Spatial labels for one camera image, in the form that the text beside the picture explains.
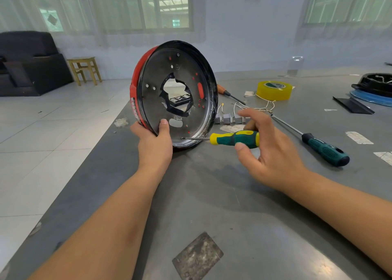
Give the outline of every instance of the workbench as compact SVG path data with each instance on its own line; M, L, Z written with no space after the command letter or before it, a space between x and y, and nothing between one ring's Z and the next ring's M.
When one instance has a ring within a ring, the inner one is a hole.
M373 154L392 151L392 108L362 101L375 114L351 114L332 100L347 97L359 78L275 78L295 88L290 100L275 103L274 114L343 149L351 158L347 166L330 166L297 134L274 124L293 140L310 170L392 200L392 166ZM260 80L219 84L240 98L245 91L256 91ZM265 106L255 96L244 99L248 106ZM225 113L233 113L233 99L220 95L219 102ZM42 228L13 256L7 280L26 279L136 172L138 139L129 129L135 122L130 103L117 118L126 118L129 124L109 127L42 217ZM211 132L224 133L220 127L214 125ZM356 131L374 144L357 144L346 131ZM173 155L153 199L133 279L180 279L172 259L204 231L224 253L205 280L389 279L316 215L254 181L233 147L206 142Z

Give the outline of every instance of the right hand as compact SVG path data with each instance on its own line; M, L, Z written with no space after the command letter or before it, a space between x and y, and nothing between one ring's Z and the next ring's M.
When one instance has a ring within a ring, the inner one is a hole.
M293 142L275 128L271 116L255 109L244 109L238 114L252 119L245 125L245 130L257 130L260 135L260 157L256 159L245 144L236 143L239 161L259 182L289 194L310 173Z

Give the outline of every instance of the yellow green screwdriver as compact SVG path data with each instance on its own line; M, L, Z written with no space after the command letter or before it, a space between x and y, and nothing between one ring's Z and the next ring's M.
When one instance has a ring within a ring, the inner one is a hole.
M259 146L260 135L256 131L241 130L235 133L212 133L209 138L181 138L194 140L209 140L211 144L224 144L226 146L234 146L236 143L243 143L254 149Z

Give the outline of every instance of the black chair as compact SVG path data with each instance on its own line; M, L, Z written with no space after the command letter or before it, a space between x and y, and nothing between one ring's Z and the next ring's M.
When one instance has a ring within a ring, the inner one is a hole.
M40 96L71 82L50 33L0 33L0 96Z

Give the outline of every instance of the screwdriver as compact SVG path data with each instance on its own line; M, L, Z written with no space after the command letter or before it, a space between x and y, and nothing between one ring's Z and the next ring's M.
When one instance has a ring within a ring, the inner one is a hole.
M181 138L181 139L195 139L195 140L209 140L211 144L224 144L226 146L234 146L236 143L243 143L254 149L259 146L259 133L251 130L240 130L235 133L212 133L209 138Z
M233 95L231 95L229 93L229 91L227 91L225 88L223 88L221 85L217 85L218 86L218 93L222 94L222 95L226 95L226 96L230 96L232 98L234 98L235 100L241 102L243 105L246 105L243 101L239 100L238 98L235 98Z
M308 146L310 146L314 151L316 151L317 154L324 158L329 164L340 167L345 166L350 162L350 157L341 149L327 144L318 138L315 138L311 133L302 133L301 131L295 129L293 126L287 124L285 121L276 117L274 114L272 114L271 117L283 123L287 127L290 127L295 132L301 134L302 141Z

